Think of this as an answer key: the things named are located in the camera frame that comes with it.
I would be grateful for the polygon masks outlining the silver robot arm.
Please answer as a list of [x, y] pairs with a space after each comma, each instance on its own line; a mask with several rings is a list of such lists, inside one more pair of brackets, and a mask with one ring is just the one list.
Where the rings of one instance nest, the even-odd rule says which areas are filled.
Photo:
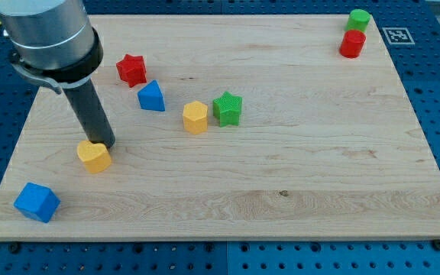
[[0, 0], [0, 21], [26, 81], [60, 94], [90, 80], [103, 49], [81, 0]]

